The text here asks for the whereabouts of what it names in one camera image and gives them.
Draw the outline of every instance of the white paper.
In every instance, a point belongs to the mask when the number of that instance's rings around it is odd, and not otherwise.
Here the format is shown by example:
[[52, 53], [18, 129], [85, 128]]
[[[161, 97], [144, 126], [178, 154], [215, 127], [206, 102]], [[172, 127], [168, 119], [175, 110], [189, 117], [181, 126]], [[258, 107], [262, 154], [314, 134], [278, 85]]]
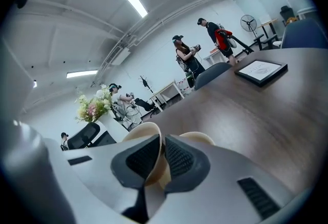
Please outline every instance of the white paper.
[[253, 78], [258, 80], [262, 80], [266, 78], [268, 75], [276, 71], [281, 65], [262, 62], [262, 61], [254, 61], [248, 66], [241, 69], [239, 72], [243, 74], [247, 74]]

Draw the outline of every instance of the black pants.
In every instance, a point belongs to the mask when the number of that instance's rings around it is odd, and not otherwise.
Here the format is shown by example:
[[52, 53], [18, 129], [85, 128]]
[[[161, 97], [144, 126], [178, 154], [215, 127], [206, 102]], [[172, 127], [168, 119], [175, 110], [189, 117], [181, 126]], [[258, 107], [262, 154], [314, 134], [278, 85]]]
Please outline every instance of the black pants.
[[195, 57], [188, 62], [188, 67], [193, 72], [195, 79], [197, 78], [197, 76], [199, 76], [202, 72], [205, 71], [205, 68]]

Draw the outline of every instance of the ceiling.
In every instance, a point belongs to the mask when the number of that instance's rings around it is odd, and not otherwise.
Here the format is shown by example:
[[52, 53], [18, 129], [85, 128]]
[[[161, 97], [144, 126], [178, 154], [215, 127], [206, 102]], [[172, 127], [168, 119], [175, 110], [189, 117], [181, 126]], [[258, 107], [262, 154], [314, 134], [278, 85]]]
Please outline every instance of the ceiling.
[[160, 23], [209, 0], [140, 1], [149, 13], [144, 18], [127, 0], [28, 0], [22, 9], [13, 6], [2, 38], [37, 81], [25, 109], [89, 87], [94, 76], [66, 79], [66, 74], [105, 71], [115, 45], [138, 44]]

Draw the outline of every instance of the flower bouquet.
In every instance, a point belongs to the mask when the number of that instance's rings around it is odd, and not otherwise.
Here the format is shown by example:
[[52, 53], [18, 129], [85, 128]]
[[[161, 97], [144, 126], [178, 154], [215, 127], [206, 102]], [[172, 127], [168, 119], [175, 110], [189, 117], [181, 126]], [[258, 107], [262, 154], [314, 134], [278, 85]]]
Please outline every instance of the flower bouquet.
[[80, 103], [80, 107], [75, 119], [88, 123], [96, 122], [102, 115], [107, 114], [112, 106], [111, 95], [107, 87], [98, 90], [97, 95], [91, 100], [88, 100], [85, 95], [81, 95], [76, 101]]

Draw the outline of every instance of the electric fan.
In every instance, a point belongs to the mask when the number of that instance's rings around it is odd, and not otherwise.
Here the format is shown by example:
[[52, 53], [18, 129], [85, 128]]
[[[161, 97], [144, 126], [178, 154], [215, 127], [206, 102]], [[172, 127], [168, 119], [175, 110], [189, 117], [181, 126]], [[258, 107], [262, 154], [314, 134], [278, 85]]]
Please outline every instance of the electric fan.
[[254, 30], [256, 29], [256, 20], [254, 19], [254, 17], [252, 17], [251, 15], [244, 15], [241, 19], [240, 19], [240, 25], [241, 27], [244, 28], [245, 31], [248, 32], [253, 32], [254, 36], [256, 37], [256, 34], [254, 32]]

